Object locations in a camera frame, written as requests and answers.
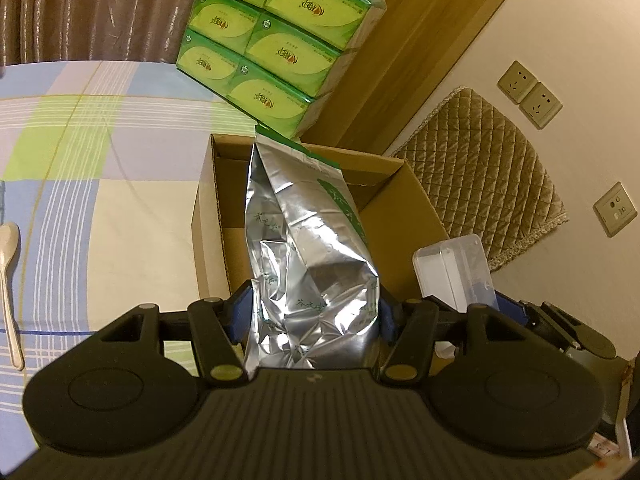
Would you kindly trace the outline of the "clear plastic tray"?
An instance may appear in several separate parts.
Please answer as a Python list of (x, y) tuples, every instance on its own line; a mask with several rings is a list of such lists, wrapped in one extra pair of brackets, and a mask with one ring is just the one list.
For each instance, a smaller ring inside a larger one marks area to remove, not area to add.
[(412, 256), (412, 264), (423, 297), (435, 296), (461, 313), (471, 304), (498, 310), (484, 247), (477, 235), (418, 249)]

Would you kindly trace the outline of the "silver green foil bag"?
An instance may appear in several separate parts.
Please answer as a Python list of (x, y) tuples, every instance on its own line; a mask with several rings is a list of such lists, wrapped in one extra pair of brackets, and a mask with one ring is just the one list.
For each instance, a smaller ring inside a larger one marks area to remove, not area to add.
[(380, 278), (340, 166), (257, 126), (244, 228), (254, 292), (247, 370), (371, 365)]

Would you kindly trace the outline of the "cream plastic spoon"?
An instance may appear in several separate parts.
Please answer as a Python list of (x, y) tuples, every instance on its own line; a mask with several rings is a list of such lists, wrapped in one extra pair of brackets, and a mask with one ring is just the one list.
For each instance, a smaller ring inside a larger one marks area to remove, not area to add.
[(14, 318), (11, 285), (13, 260), (18, 253), (18, 246), (20, 246), (18, 226), (14, 222), (2, 223), (0, 228), (0, 266), (4, 329), (6, 330), (11, 364), (17, 370), (24, 370), (25, 359)]

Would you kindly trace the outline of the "large cardboard box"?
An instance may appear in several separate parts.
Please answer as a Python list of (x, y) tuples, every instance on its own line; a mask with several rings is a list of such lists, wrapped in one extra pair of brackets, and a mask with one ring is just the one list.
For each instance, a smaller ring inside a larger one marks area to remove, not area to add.
[(192, 219), (198, 294), (254, 284), (285, 313), (418, 298), (415, 252), (448, 235), (403, 159), (278, 134), (213, 136)]

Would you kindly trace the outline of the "quilted chair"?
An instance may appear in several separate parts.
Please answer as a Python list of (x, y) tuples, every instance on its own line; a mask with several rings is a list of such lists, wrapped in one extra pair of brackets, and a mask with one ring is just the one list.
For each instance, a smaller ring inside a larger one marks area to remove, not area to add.
[(471, 88), (451, 92), (394, 156), (408, 162), (449, 237), (480, 238), (491, 271), (568, 221), (533, 145)]

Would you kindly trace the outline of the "checkered tablecloth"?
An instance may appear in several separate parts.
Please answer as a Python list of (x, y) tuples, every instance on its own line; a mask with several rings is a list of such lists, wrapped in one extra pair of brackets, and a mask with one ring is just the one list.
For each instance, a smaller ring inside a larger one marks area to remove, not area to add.
[(137, 304), (200, 297), (192, 219), (208, 141), (254, 122), (175, 66), (51, 62), (1, 72), (1, 217), (24, 370), (1, 361), (1, 468), (36, 442), (29, 379)]

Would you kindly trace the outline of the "green tissue pack stack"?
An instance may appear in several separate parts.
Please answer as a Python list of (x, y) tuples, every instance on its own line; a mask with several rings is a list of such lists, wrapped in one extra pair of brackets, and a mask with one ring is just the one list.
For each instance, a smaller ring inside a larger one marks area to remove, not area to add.
[(297, 139), (385, 11), (384, 0), (194, 0), (176, 66)]

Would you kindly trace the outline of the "wooden door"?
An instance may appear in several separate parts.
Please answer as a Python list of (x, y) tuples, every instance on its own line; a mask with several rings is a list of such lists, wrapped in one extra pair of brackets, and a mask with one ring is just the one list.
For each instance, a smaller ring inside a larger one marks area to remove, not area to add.
[(504, 0), (385, 0), (304, 141), (384, 153)]

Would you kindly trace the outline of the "brown curtain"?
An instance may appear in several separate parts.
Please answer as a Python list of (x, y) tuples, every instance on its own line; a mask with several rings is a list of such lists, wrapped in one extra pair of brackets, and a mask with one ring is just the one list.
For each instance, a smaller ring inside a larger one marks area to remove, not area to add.
[(1, 0), (1, 63), (175, 62), (193, 0)]

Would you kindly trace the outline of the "single wall socket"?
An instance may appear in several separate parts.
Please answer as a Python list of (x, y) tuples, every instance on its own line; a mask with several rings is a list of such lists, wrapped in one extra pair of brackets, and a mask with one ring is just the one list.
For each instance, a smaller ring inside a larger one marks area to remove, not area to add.
[(622, 182), (616, 182), (593, 205), (604, 232), (613, 237), (638, 217), (638, 210)]

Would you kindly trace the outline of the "double wall socket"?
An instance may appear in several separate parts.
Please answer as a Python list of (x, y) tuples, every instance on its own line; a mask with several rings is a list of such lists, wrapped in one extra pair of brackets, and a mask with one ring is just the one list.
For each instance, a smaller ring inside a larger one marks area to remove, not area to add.
[(524, 65), (513, 61), (497, 82), (498, 88), (539, 130), (562, 110), (563, 104)]

